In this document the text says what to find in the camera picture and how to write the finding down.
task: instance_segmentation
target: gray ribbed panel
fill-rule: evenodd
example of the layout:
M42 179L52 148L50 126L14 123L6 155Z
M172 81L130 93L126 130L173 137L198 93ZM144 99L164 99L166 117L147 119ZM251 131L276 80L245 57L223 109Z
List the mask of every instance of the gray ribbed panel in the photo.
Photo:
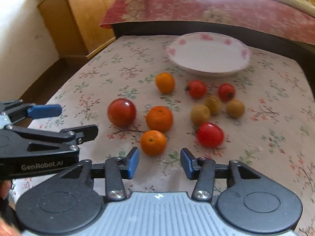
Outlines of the gray ribbed panel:
M24 232L24 236L35 236ZM133 193L110 203L100 219L73 236L245 236L225 224L208 203L187 193ZM293 231L283 236L296 236Z

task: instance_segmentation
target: pink bedspread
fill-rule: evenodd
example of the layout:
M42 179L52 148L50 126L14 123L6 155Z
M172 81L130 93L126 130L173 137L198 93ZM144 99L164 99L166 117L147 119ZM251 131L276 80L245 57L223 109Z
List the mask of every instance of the pink bedspread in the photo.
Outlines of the pink bedspread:
M101 26L143 21L221 23L315 45L315 19L274 0L116 0Z

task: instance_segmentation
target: plate rim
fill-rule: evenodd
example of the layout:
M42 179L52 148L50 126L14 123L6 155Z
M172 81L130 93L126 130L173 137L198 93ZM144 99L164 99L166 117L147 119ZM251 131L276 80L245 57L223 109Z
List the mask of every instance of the plate rim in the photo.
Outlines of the plate rim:
M171 45L174 45L175 42L182 38L183 36L190 36L190 35L195 35L195 34L214 34L214 35L219 35L219 36L224 36L224 37L228 37L228 38L232 38L234 40L236 40L237 42L239 42L240 44L242 44L243 46L245 46L248 51L249 51L249 56L248 56L248 61L245 63L245 66L241 69L237 69L237 70L233 70L233 71L225 71L225 72L206 72L206 71L200 71L200 70L196 70L196 69L191 69L189 67L186 67L186 66L183 66L183 65L180 65L178 64L177 62L175 62L173 59L172 59L172 56L167 52L167 50L171 47ZM189 69L189 70L192 70L192 71L196 71L196 72L201 72L201 73L206 73L206 74L232 74L232 73L237 73L237 72L240 72L244 69L246 69L249 65L250 65L250 61L251 61L251 58L252 58L252 52L251 50L249 49L249 46L246 45L245 43L243 43L242 41L232 37L232 36L229 36L229 35L226 35L226 34L219 34L219 33L213 33L213 32L194 32L194 33L188 33L188 34L183 34L183 35L180 35L178 37L176 37L170 44L168 44L166 47L165 47L165 50L166 50L166 55L168 56L168 58L176 65L180 66L180 67L183 67L183 68L186 68L186 69Z

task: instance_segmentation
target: dark bed frame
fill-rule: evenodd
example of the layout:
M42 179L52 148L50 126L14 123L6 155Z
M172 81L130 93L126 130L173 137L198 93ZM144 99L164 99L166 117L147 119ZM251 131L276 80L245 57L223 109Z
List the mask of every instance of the dark bed frame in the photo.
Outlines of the dark bed frame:
M284 38L243 27L207 22L154 21L128 22L113 25L117 38L123 35L182 35L194 32L213 32L234 37L248 46L294 59L304 71L315 93L315 54Z

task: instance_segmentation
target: tomato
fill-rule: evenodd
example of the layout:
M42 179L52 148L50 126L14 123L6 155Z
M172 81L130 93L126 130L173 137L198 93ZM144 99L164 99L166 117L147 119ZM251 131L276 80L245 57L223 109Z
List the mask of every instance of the tomato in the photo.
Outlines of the tomato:
M194 99L202 98L207 93L207 86L199 80L188 82L186 90Z
M205 147L217 147L222 144L224 134L222 129L211 122L204 122L197 130L197 140Z
M118 98L108 106L107 117L115 126L125 128L133 123L136 112L136 107L130 100Z
M218 95L221 101L228 102L235 97L236 90L229 83L222 84L218 89Z

